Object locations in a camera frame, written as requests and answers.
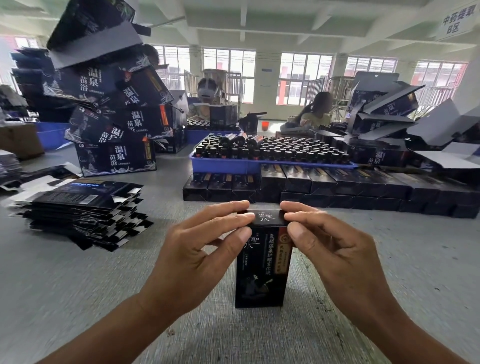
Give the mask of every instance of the white sign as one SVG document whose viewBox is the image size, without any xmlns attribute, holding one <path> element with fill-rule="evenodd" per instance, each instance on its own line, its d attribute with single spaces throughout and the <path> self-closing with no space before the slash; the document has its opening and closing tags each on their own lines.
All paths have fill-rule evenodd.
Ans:
<svg viewBox="0 0 480 364">
<path fill-rule="evenodd" d="M 438 28 L 436 40 L 470 32 L 475 26 L 479 10 L 480 5 L 475 1 L 447 12 Z"/>
</svg>

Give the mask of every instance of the brown cardboard box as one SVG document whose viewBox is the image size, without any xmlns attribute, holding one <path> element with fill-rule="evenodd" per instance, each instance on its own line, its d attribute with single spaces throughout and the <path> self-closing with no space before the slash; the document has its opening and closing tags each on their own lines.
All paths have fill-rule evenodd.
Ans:
<svg viewBox="0 0 480 364">
<path fill-rule="evenodd" d="M 18 159 L 30 159 L 45 153 L 33 124 L 0 127 L 0 149 L 14 153 Z"/>
</svg>

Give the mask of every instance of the tray of bottles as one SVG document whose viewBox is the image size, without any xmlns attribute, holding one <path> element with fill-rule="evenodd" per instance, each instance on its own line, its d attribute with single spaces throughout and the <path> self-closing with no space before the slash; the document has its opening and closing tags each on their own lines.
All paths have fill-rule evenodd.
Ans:
<svg viewBox="0 0 480 364">
<path fill-rule="evenodd" d="M 260 173 L 262 164 L 353 169 L 349 155 L 318 140 L 210 134 L 190 154 L 194 173 Z"/>
</svg>

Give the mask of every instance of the table surface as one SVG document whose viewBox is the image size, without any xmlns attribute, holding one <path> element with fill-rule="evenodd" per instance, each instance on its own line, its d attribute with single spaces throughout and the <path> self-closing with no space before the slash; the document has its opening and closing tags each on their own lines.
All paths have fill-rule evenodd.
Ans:
<svg viewBox="0 0 480 364">
<path fill-rule="evenodd" d="M 155 224 L 113 253 L 81 251 L 60 236 L 33 233 L 0 209 L 0 363 L 33 363 L 136 293 L 166 230 L 206 203 L 183 202 L 187 157 L 158 157 L 158 170 L 108 179 L 145 185 L 141 212 Z M 24 163 L 71 161 L 68 147 Z M 254 208 L 278 208 L 258 204 Z M 423 328 L 480 363 L 480 224 L 382 211 L 329 209 L 372 234 L 396 298 Z M 235 268 L 195 311 L 180 318 L 136 363 L 384 363 L 332 305 L 311 263 L 294 250 L 283 308 L 234 308 Z"/>
</svg>

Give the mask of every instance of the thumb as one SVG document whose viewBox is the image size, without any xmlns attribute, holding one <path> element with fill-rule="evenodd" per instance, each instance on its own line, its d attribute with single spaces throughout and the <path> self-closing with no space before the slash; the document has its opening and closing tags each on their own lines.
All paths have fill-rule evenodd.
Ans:
<svg viewBox="0 0 480 364">
<path fill-rule="evenodd" d="M 311 260 L 317 271 L 331 263 L 335 256 L 323 245 L 318 238 L 299 222 L 288 224 L 288 234 L 295 246 Z"/>
<path fill-rule="evenodd" d="M 237 229 L 218 245 L 217 250 L 205 258 L 205 269 L 215 279 L 218 279 L 217 283 L 220 282 L 251 236 L 252 230 L 249 227 Z"/>
</svg>

